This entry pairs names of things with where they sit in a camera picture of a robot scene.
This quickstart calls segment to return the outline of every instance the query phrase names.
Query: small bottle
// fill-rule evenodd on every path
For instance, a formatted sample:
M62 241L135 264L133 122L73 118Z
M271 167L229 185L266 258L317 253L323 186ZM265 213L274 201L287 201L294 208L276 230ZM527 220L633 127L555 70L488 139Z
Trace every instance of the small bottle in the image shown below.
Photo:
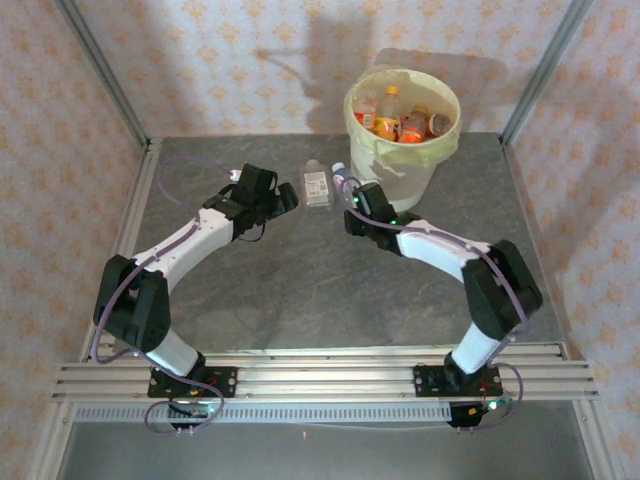
M376 92L372 90L358 92L353 99L353 114L358 123L367 130L373 128L373 122L376 118L376 104Z
M331 170L333 171L333 185L336 187L336 193L342 197L344 196L342 182L345 178L353 177L353 173L342 162L334 163Z
M400 101L398 100L398 87L390 85L387 87L387 94L380 100L378 108L376 108L373 132L380 138L395 142L399 122Z
M308 209L331 210L333 191L329 188L329 167L317 160L309 160L300 169L304 192L303 202Z
M402 131L398 138L399 143L424 142L427 124L429 123L429 109L424 105L416 105L411 111L411 116L402 125Z
M440 113L433 114L427 122L427 137L441 137L449 130L451 130L451 127L452 125L449 117Z

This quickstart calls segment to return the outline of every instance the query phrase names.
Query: plastic bottle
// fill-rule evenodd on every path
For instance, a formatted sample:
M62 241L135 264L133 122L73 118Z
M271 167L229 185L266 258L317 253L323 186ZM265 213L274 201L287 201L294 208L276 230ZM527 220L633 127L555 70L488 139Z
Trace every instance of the plastic bottle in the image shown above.
M367 130L373 128L373 122L376 119L376 104L376 92L372 90L358 92L353 99L353 114L358 123Z
M336 195L338 195L339 198L344 198L344 192L342 191L342 182L344 182L346 178L355 178L355 176L351 172L351 169L346 167L342 162L334 163L331 166L331 170L333 171L333 185L336 188Z
M429 109L425 105L416 105L411 116L402 125L398 142L422 143L425 140L429 123Z
M376 108L373 132L380 138L395 142L399 122L400 101L398 100L398 87L390 85L387 87L387 94L382 97L378 103L378 108Z
M331 210L333 191L329 188L329 167L311 159L300 169L303 203L307 209Z

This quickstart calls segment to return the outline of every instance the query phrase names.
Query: wire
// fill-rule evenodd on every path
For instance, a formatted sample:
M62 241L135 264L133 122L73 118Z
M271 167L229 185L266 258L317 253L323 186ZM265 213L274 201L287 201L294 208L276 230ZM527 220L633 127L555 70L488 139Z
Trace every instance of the wire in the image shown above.
M524 382L522 380L522 375L516 367L509 363L498 362L490 365L491 367L506 367L511 370L518 380L518 398L515 400L515 405L513 409L511 409L504 417L499 418L498 420L489 423L488 425L478 425L477 427L458 427L458 430L467 431L467 432L475 432L476 430L488 430L490 428L497 427L498 425L502 425L504 422L512 418L516 412L520 409L522 405L522 398L524 397Z
M358 220L368 223L369 225L373 225L374 227L385 228L387 230L395 230L398 232L415 232L415 233L420 233L427 236L434 236L434 237L441 238L453 245L456 245L458 247L464 248L465 250L469 250L475 253L480 258L482 258L482 260L489 266L493 274L498 279L498 282L500 283L500 285L502 285L502 287L505 289L507 296L511 300L511 303L513 304L516 310L516 313L518 314L518 317L520 319L520 323L522 326L520 327L520 330L512 331L505 336L505 338L500 342L500 344L498 345L496 350L493 352L491 357L489 357L487 363L490 363L512 341L512 338L511 338L512 335L514 336L519 335L521 333L526 332L529 329L529 319L527 318L527 315L524 312L524 309L522 308L522 305L518 300L516 293L513 291L513 287L511 287L511 285L507 281L507 278L504 276L504 273L502 273L502 271L498 268L495 262L491 260L491 258L489 258L489 256L486 253L484 253L482 250L475 247L474 245L467 244L467 242L465 242L464 240L461 240L455 235L452 235L447 232L443 232L441 230L435 230L435 229L426 230L424 228L408 227L404 225L392 225L390 223L378 222L376 220L372 220L362 215L353 207L350 201L351 200L350 197L352 197L352 194L351 194L351 191L349 191L349 185L347 184L347 180L352 180L352 179L355 179L355 177L348 177L342 180L342 182L340 183L340 191L342 192L342 195L340 195L340 199L343 205L345 206L345 208L349 210L349 212Z
M165 176L164 176L165 170L170 165L173 165L174 163L176 163L178 160L186 160L187 162L198 163L200 165L204 165L204 166L207 166L207 167L216 167L219 170L221 170L222 172L224 172L225 175L227 175L227 176L231 176L232 175L231 170L229 170L228 168L220 165L215 160L212 160L212 159L209 159L209 158L196 157L196 156L191 156L191 155L177 155L175 157L170 157L169 159L167 159L158 168L158 175L156 176L156 183L158 184L158 188L160 189L162 194L165 197L167 197L167 199L169 199L171 202L175 203L176 205L180 205L180 206L185 207L185 208L193 209L193 206L189 205L184 200L181 200L178 197L174 196L169 191L169 189L166 186L166 180L165 180Z
M479 248L477 248L477 247L475 247L473 245L467 244L467 242L465 242L464 240L459 239L455 235L452 235L450 233L443 232L443 231L440 231L440 230L426 230L424 228L407 227L407 226L403 226L403 225L392 225L392 224L389 224L389 223L377 222L375 220L372 220L372 219L362 215L360 212L358 212L352 206L351 201L350 201L350 197L352 197L352 194L351 194L351 191L349 190L349 185L347 184L347 179L342 180L342 182L340 183L340 191L342 192L342 195L340 195L340 199L341 199L343 205L345 206L345 208L354 217L356 217L358 220L360 220L362 222L368 223L369 225L373 225L374 227L385 228L385 229L388 229L388 230L396 230L396 231L399 231L399 232L416 232L416 233L420 233L420 234L425 234L427 236L431 235L431 236L439 237L439 238L442 238L443 240L445 240L445 241L447 241L447 242L449 242L449 243L451 243L453 245L456 245L456 246L459 246L461 248L464 248L465 250L472 251L473 253L475 253L478 256L480 256L480 258L482 258L482 260L489 266L489 268L491 269L493 274L496 276L496 278L498 279L498 282L500 283L500 285L502 285L502 287L507 292L507 295L509 296L509 299L513 303L513 306L514 306L514 308L516 310L516 313L518 314L520 322L521 322L521 324L523 326L523 328L520 331L510 332L510 333L513 334L513 335L518 335L518 334L520 334L523 331L526 331L528 329L529 319L527 318L527 315L524 312L524 309L522 308L522 305L520 304L520 301L518 300L518 297L516 296L516 293L513 291L513 288L511 287L511 285L507 281L506 277L504 276L504 274L502 273L500 268L498 268L498 266L495 264L495 262L493 260L491 260L491 258L489 258L489 256L486 253L484 253L482 250L480 250ZM520 408L520 405L522 403L522 397L524 396L524 382L522 381L522 376L520 375L520 372L518 371L518 369L516 367L514 367L513 365L510 365L508 363L504 363L504 362L492 363L493 360L495 359L495 357L512 340L513 339L511 338L511 335L505 336L505 338L500 342L500 344L498 345L496 350L493 352L493 354L487 360L486 365L490 366L490 367L501 367L501 366L502 367L506 367L506 368L509 368L515 374L516 379L518 380L519 391L518 391L518 398L516 399L516 404L515 404L514 408L509 413L507 413L507 415L505 415L504 417L500 418L499 420L496 420L495 422L490 423L489 425L480 425L478 427L470 427L470 428L462 428L462 427L460 427L459 429L472 432L472 431L475 431L475 430L486 430L486 429L489 429L489 428L496 427L496 426L501 425L502 423L504 423L509 418L513 417L513 415Z
M142 358L147 360L155 368L160 370L165 375L173 378L174 380L177 380L177 381L182 382L182 383L186 383L187 385L191 385L191 386L194 386L194 387L207 389L210 392L212 392L214 395L216 395L218 398L220 398L220 404L213 411L213 413L211 413L209 415L209 417L204 422L196 425L195 427L193 425L189 425L189 429L188 430L189 430L189 433L191 435L193 435L198 430L201 430L203 428L208 427L209 425L211 425L211 423L217 417L220 416L220 414L222 413L222 409L224 408L224 404L225 404L224 395L222 394L222 392L220 390L218 390L216 387L214 387L212 385L208 385L208 384L202 383L202 382L197 382L195 380L191 380L189 378L185 378L185 377L181 377L179 375L176 375L171 370L167 370L166 368L162 367L160 364L156 363L154 360L149 358L144 353L142 353L142 352L137 352L137 353ZM158 430L157 428L155 428L155 427L153 427L151 425L151 422L149 422L149 416L151 415L151 412L156 407L159 407L160 405L169 405L169 406L173 406L175 408L184 408L185 405L188 405L190 407L204 407L204 406L208 407L209 404L208 403L197 402L197 401L196 402L189 402L189 403L178 403L178 402L175 402L173 400L160 400L158 402L155 402L155 403L151 404L149 406L149 408L147 409L146 413L144 414L144 425L147 427L148 430L150 430L152 433L154 433L154 434L156 434L158 436L169 437L169 436L179 436L182 433L183 429L178 428L177 430Z
M178 156L178 157L170 158L169 160L164 162L160 166L160 168L158 169L157 183L158 183L158 187L160 188L160 191L164 194L164 196L167 197L170 201L172 201L176 205L181 205L181 206L189 208L189 205L186 202L180 200L177 197L174 197L169 192L169 190L166 188L165 182L164 182L164 170L169 165L171 165L172 163L175 163L177 160L180 160L180 159L188 160L188 161L192 161L192 162L196 162L196 163L201 163L201 164L205 164L205 165L213 165L215 167L218 167L222 171L224 171L227 175L231 175L231 171L230 170L226 169L225 167L223 167L223 166L219 165L218 163L216 163L216 162L214 162L212 160L209 160L209 159L205 159L205 158L201 158L201 157L191 157L191 156ZM176 375L172 371L164 368L162 365L160 365L160 364L156 363L155 361L153 361L151 358L149 358L143 352L139 352L139 351L137 351L137 350L135 350L133 348L125 348L123 350L120 350L118 353L116 353L116 354L114 354L114 355L112 355L110 357L107 357L107 358L100 358L100 355L98 353L98 349L99 349L99 346L100 346L100 339L102 338L102 334L104 333L104 330L105 330L105 327L106 327L106 324L107 324L107 320L109 319L109 316L111 315L111 312L113 311L113 308L114 308L116 302L120 299L120 296L129 287L131 282L133 282L133 280L140 273L142 273L142 271L148 265L150 265L153 262L157 262L162 256L166 255L171 250L173 250L174 248L176 248L177 246L183 244L189 238L191 238L191 236L198 230L199 226L200 226L200 213L196 212L196 215L193 218L193 224L191 225L191 228L189 228L189 230L184 235L182 235L180 238L178 238L174 242L170 243L166 247L164 247L161 250L159 250L158 252L156 252L155 256L149 257L146 260L142 261L138 266L136 266L131 271L131 273L129 273L129 275L127 275L125 277L125 279L122 281L122 283L120 283L120 285L118 285L118 288L116 288L115 292L113 292L113 295L111 296L111 298L107 302L107 305L105 306L104 310L100 314L100 318L98 320L98 325L96 326L96 330L95 330L95 333L94 333L94 336L93 336L93 341L91 342L91 358L96 363L98 363L100 365L106 365L108 363L113 362L114 360L117 360L118 358L122 357L123 355L126 355L128 353L133 352L134 355L141 356L142 358L146 359L155 368L160 370L165 375L173 378L174 380L177 380L179 382L185 383L187 385L195 386L195 387L198 387L198 388L201 388L201 389L207 389L207 390L211 391L214 395L218 396L220 398L220 405L218 406L218 408L216 408L216 410L209 416L209 418L206 421L204 421L203 423L201 423L200 425L198 425L196 427L190 426L189 430L190 430L191 434L193 434L198 429L201 429L203 427L206 427L206 426L210 425L211 422L213 422L213 420L222 413L222 409L224 408L224 396L222 395L222 392L220 392L220 390L218 390L217 388L213 387L212 385L207 385L205 383L197 382L195 380L191 380L191 379L184 378L184 377L181 377L179 375ZM149 409L147 410L147 412L145 414L145 417L144 417L144 423L145 423L146 427L149 430L151 430L153 433L157 434L157 435L162 435L162 436L176 435L176 434L180 435L181 429L178 429L177 431L161 431L161 430L157 430L155 427L151 426L151 424L149 423L149 415L151 414L153 409L156 408L159 405L169 405L169 406L173 406L175 408L180 408L180 406L184 406L185 404L174 402L172 400L162 400L162 401L159 401L159 402L156 402L156 403L152 404L149 407ZM207 405L207 404L200 403L200 402L192 402L192 403L188 403L186 405L190 405L190 406L193 406L193 407L198 407L198 406Z
M419 427L374 427L374 426L364 426L364 425L340 425L336 423L293 423L293 424L285 424L292 425L297 427L321 427L321 428L329 428L329 429L340 429L340 430L361 430L361 431L379 431L379 432L420 432L424 430L436 430L440 428L450 428L446 423L434 422L436 425L422 425Z

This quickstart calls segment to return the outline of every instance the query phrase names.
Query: bottle label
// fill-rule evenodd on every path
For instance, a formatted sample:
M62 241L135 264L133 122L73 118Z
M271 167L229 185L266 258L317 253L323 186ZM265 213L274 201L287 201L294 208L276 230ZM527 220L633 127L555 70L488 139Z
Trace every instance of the bottle label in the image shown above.
M354 112L356 116L356 120L358 123L362 125L367 130L371 130L373 128L373 121L376 118L375 112Z
M323 197L329 194L329 185L324 172L305 173L304 183L307 197Z
M424 132L421 132L417 128L405 127L398 141L400 143L422 143L424 142Z
M398 120L389 117L378 117L373 124L373 132L385 140L396 140Z

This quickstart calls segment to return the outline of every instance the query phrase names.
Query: juice bottle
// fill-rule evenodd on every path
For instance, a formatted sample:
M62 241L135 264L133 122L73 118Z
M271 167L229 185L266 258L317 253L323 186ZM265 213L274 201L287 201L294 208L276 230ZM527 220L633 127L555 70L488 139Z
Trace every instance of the juice bottle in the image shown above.
M424 142L429 123L429 109L424 105L416 105L411 111L411 116L402 125L398 142L421 143Z
M353 100L353 114L358 123L367 130L373 128L376 118L376 92L365 90L356 94Z
M387 87L387 94L378 102L373 133L380 138L395 142L399 121L400 101L398 100L398 87L390 85Z

